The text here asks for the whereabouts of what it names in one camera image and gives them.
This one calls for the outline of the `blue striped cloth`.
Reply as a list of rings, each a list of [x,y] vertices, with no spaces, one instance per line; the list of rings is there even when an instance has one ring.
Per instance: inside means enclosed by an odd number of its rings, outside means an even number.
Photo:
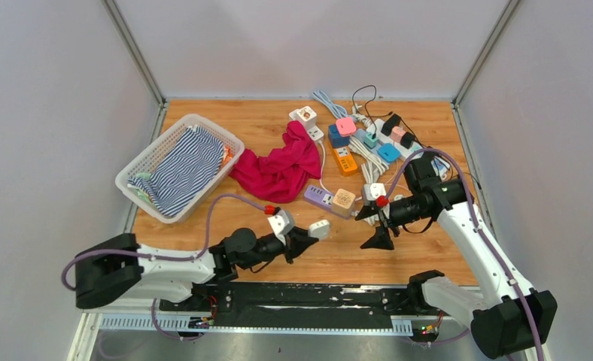
[[[185,129],[149,175],[136,175],[128,187],[165,217],[179,214],[220,171],[224,143],[200,126]]]

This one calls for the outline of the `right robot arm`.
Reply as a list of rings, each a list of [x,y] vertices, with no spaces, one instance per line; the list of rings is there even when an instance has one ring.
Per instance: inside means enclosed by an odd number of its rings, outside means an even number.
[[[394,178],[405,179],[410,196],[392,200],[394,184],[364,184],[363,206],[355,218],[376,216],[378,222],[374,235],[361,247],[393,250],[392,239],[410,223],[437,224],[457,245],[479,292],[465,290],[442,272],[430,270],[410,277],[410,309],[417,314],[438,309],[451,316],[469,330],[489,359],[532,349],[538,360],[545,360],[544,345],[558,303],[550,291],[537,290],[501,249],[463,176],[447,153],[421,148],[406,159]]]

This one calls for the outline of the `orange power strip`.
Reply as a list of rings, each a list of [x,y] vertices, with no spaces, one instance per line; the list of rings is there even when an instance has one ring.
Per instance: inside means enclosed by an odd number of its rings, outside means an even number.
[[[358,172],[358,165],[351,154],[349,146],[332,147],[331,150],[342,176],[349,177]]]

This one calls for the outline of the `white cube socket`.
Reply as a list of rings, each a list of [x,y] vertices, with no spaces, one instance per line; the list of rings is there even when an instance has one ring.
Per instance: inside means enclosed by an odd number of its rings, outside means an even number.
[[[316,126],[318,115],[309,106],[304,106],[291,111],[288,114],[289,118],[298,121],[305,129],[311,129]]]

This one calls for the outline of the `white travel adapter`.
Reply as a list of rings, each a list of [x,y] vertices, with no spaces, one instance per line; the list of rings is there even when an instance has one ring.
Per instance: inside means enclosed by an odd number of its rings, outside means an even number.
[[[307,128],[306,132],[315,143],[322,141],[324,138],[324,133],[317,126]]]

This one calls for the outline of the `pink square plug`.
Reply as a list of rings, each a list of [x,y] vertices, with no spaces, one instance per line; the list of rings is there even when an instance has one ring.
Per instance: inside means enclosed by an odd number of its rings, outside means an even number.
[[[339,118],[335,122],[335,126],[340,136],[349,137],[352,136],[356,131],[357,127],[353,117]]]

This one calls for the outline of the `beige dragon cube adapter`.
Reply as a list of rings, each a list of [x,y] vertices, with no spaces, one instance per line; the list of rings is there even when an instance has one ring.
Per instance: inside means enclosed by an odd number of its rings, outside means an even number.
[[[331,201],[331,211],[340,217],[349,218],[354,210],[356,195],[348,190],[339,188]]]

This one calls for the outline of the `white long power strip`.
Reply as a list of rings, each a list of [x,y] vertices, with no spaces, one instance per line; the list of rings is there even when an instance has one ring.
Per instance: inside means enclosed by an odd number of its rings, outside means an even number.
[[[359,138],[367,147],[372,143],[375,145],[372,147],[374,154],[377,154],[378,148],[382,144],[392,144],[400,151],[400,158],[402,161],[412,154],[414,151],[421,149],[421,145],[414,139],[414,136],[410,132],[406,132],[402,127],[395,124],[395,127],[390,133],[382,133],[382,128],[386,122],[382,119],[376,119],[373,123],[370,119],[365,116],[353,115],[356,124],[362,123],[364,129],[357,129],[355,135]]]

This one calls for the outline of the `purple USB power strip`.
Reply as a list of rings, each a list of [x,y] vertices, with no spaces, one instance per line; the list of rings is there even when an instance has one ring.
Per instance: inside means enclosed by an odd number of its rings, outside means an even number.
[[[319,208],[330,210],[332,208],[333,194],[315,185],[309,185],[304,194],[304,199]]]

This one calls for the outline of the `magenta cloth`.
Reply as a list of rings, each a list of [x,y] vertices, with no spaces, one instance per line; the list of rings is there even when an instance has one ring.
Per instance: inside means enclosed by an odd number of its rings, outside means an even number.
[[[318,146],[298,121],[290,121],[282,134],[284,146],[266,156],[244,150],[230,177],[241,188],[263,201],[292,202],[311,180],[322,175]]]

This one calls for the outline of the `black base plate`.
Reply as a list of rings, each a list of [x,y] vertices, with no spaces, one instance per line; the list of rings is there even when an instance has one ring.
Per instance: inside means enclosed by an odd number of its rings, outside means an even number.
[[[194,287],[187,300],[162,300],[160,311],[207,312],[216,326],[281,329],[390,329],[392,318],[440,312],[409,298],[406,286],[231,282]]]

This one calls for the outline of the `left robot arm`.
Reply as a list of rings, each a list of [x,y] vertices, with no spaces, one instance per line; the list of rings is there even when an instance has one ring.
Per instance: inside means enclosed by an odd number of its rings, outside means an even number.
[[[248,269],[276,258],[292,263],[318,242],[308,230],[261,237],[248,228],[235,230],[205,252],[167,250],[139,244],[132,233],[115,236],[79,253],[66,267],[75,271],[75,305],[82,310],[108,306],[119,299],[159,299],[202,309],[208,291],[200,284],[238,278]]]

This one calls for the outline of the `white USB charger plug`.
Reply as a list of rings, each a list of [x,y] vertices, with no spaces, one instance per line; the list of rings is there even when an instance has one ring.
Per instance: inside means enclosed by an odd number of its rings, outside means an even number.
[[[331,224],[329,220],[320,220],[308,227],[308,236],[318,240],[324,240],[330,235]]]

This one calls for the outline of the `blue cube adapter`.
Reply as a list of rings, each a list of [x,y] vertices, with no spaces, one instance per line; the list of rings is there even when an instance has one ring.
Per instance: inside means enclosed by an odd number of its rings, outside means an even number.
[[[328,126],[328,140],[332,148],[340,148],[347,145],[346,138],[341,136],[336,124]]]

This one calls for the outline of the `white plastic basket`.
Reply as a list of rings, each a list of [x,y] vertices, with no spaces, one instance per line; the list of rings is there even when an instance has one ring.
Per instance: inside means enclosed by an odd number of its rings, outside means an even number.
[[[160,222],[179,223],[216,189],[244,150],[222,126],[187,114],[124,167],[115,185]]]

